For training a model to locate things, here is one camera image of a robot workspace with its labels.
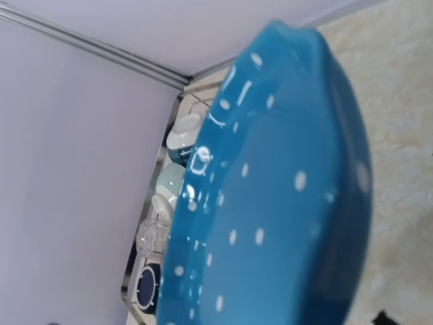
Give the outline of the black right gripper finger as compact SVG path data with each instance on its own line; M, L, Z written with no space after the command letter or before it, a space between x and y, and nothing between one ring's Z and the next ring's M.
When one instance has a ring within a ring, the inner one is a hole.
M408 324L407 304L380 305L375 304L375 313L371 319L374 325L402 325Z

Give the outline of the blue polka-dot plate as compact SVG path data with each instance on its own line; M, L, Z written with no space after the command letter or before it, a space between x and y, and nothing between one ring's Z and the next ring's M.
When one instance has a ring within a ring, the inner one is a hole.
M372 218L367 134L321 33L268 23L191 153L158 324L343 324Z

